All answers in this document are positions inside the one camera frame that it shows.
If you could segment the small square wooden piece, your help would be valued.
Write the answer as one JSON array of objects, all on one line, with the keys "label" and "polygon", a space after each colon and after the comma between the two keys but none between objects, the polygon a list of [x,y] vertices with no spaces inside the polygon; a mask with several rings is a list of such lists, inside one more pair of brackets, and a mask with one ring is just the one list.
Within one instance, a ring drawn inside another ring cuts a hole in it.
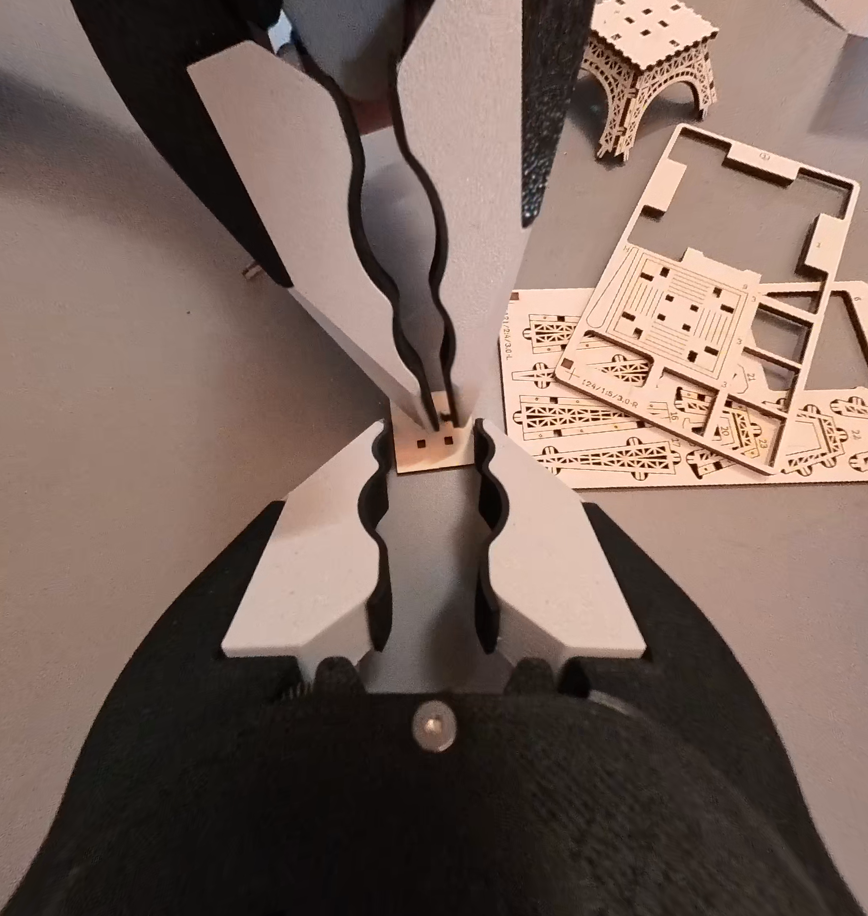
[{"label": "small square wooden piece", "polygon": [[399,406],[390,402],[395,469],[399,475],[474,463],[473,422],[462,427],[452,424],[445,392],[434,392],[433,403],[440,417],[440,429],[436,432],[418,426]]}]

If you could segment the wooden puzzle sheet with trusses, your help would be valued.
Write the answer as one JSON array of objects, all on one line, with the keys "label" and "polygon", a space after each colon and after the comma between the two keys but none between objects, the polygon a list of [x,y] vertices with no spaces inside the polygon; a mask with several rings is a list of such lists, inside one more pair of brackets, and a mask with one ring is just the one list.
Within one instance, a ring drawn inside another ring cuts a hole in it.
[{"label": "wooden puzzle sheet with trusses", "polygon": [[[785,465],[762,475],[557,381],[592,288],[513,291],[499,351],[506,432],[574,489],[868,483],[868,387],[806,391],[786,434]],[[865,332],[868,284],[836,282],[830,303]]]}]

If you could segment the wooden tower base model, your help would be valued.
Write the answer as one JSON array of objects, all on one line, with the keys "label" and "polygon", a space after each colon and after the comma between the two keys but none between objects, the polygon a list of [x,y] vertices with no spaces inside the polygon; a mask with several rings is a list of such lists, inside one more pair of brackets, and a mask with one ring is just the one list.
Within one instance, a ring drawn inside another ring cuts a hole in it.
[{"label": "wooden tower base model", "polygon": [[697,118],[706,117],[717,101],[710,44],[718,32],[684,2],[596,3],[580,70],[607,99],[597,158],[626,161],[646,109],[671,85],[689,86]]}]

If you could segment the wooden puzzle frame sheet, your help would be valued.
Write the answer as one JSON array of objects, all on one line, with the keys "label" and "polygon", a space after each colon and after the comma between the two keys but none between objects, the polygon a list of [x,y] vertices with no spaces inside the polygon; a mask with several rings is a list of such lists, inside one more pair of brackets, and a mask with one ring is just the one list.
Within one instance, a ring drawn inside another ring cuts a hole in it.
[{"label": "wooden puzzle frame sheet", "polygon": [[777,475],[858,195],[848,177],[679,125],[556,378]]}]

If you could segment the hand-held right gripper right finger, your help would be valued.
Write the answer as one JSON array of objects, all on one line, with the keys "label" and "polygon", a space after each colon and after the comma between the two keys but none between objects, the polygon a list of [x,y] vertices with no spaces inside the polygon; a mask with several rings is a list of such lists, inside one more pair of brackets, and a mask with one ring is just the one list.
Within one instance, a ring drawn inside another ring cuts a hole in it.
[{"label": "hand-held right gripper right finger", "polygon": [[646,641],[585,505],[494,423],[474,422],[478,510],[489,528],[474,621],[483,651],[515,665],[640,658]]}]

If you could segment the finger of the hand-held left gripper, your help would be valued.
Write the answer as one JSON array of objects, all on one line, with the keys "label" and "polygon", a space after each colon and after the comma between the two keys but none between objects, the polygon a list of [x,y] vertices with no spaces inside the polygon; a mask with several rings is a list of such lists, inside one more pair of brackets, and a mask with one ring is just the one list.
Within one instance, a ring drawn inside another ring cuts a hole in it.
[{"label": "finger of the hand-held left gripper", "polygon": [[344,92],[300,43],[277,56],[243,41],[188,75],[314,321],[402,411],[438,429],[398,288],[362,221],[365,158]]},{"label": "finger of the hand-held left gripper", "polygon": [[397,65],[395,98],[399,142],[435,221],[428,284],[463,424],[564,124],[564,2],[433,2]]}]

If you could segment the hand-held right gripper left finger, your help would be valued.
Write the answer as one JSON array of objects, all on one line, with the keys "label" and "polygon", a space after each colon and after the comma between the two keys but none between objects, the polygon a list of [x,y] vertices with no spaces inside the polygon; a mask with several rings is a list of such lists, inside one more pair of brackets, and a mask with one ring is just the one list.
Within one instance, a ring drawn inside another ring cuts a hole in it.
[{"label": "hand-held right gripper left finger", "polygon": [[222,639],[229,658],[359,663],[392,629],[387,548],[389,424],[377,420],[289,492]]}]

